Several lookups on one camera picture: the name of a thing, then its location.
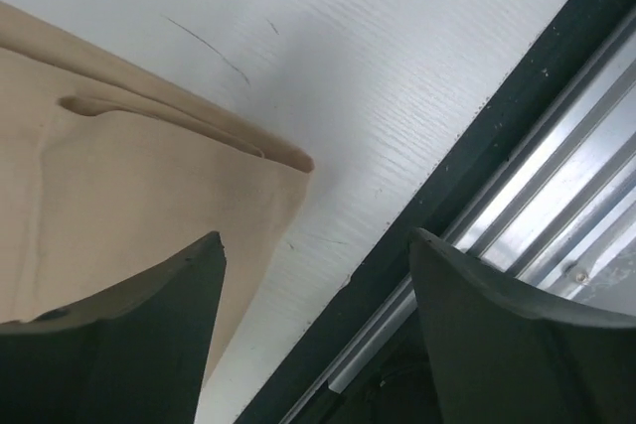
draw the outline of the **metal channel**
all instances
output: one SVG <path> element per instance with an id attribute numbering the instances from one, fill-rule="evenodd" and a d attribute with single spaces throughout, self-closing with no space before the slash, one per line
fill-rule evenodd
<path id="1" fill-rule="evenodd" d="M 636 12 L 442 238 L 556 295 L 636 315 L 635 85 Z M 325 382 L 342 393 L 415 309 L 407 277 L 282 422 Z"/>

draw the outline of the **beige cloth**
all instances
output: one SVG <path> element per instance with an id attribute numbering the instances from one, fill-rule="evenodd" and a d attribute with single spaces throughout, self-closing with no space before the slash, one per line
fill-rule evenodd
<path id="1" fill-rule="evenodd" d="M 91 296 L 216 230 L 228 266 L 214 368 L 311 158 L 6 4 L 0 101 L 0 323 Z"/>

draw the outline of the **dark plastic piece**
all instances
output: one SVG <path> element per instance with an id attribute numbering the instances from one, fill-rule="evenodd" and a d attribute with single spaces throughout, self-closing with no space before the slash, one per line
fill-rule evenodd
<path id="1" fill-rule="evenodd" d="M 543 292 L 424 230 L 410 268 L 445 423 L 636 422 L 636 318 Z"/>
<path id="2" fill-rule="evenodd" d="M 2 422 L 193 422 L 226 270 L 219 235 L 159 266 L 177 271 L 118 318 L 0 335 Z"/>

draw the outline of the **scratch mark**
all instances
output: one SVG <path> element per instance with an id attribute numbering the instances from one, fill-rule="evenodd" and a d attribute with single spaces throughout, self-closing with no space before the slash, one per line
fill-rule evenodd
<path id="1" fill-rule="evenodd" d="M 276 28 L 276 26 L 275 26 L 272 22 L 270 22 L 268 19 L 265 19 L 265 20 L 266 20 L 266 21 L 267 21 L 267 23 L 269 24 L 269 27 L 271 27 L 271 30 L 273 30 L 273 31 L 274 31 L 274 33 L 275 33 L 276 35 L 280 35 L 280 34 L 278 33 L 278 29 Z"/>
<path id="2" fill-rule="evenodd" d="M 319 237 L 318 235 L 312 235 L 311 233 L 307 233 L 307 232 L 302 232 L 305 235 L 307 235 L 308 237 L 312 237 L 315 238 L 316 240 L 322 240 L 323 242 L 327 242 L 327 243 L 337 243 L 339 245 L 349 245 L 347 242 L 341 242 L 339 240 L 331 240 L 329 238 L 325 238 L 325 237 Z"/>
<path id="3" fill-rule="evenodd" d="M 242 79 L 245 80 L 245 83 L 250 84 L 249 83 L 249 78 L 247 77 L 247 75 L 245 73 L 242 72 L 241 69 L 239 69 L 237 66 L 235 66 L 232 62 L 230 62 L 228 60 L 228 58 L 223 55 L 221 52 L 219 52 L 217 49 L 215 49 L 212 45 L 210 45 L 208 42 L 206 42 L 205 40 L 203 40 L 201 37 L 199 37 L 197 34 L 195 34 L 192 30 L 186 29 L 183 25 L 179 24 L 178 22 L 175 22 L 174 20 L 172 20 L 170 17 L 166 17 L 165 15 L 162 15 L 162 17 L 164 19 L 166 19 L 168 22 L 170 22 L 171 24 L 176 25 L 177 27 L 179 27 L 181 30 L 183 30 L 184 32 L 189 33 L 190 35 L 192 35 L 195 39 L 197 39 L 199 42 L 201 42 L 202 44 L 204 44 L 206 47 L 208 47 L 210 50 L 212 50 L 215 54 L 217 54 L 219 57 L 221 57 L 221 60 L 223 60 L 226 65 L 228 67 L 230 67 L 232 70 L 236 71 L 238 74 L 240 74 L 240 76 L 242 76 Z"/>

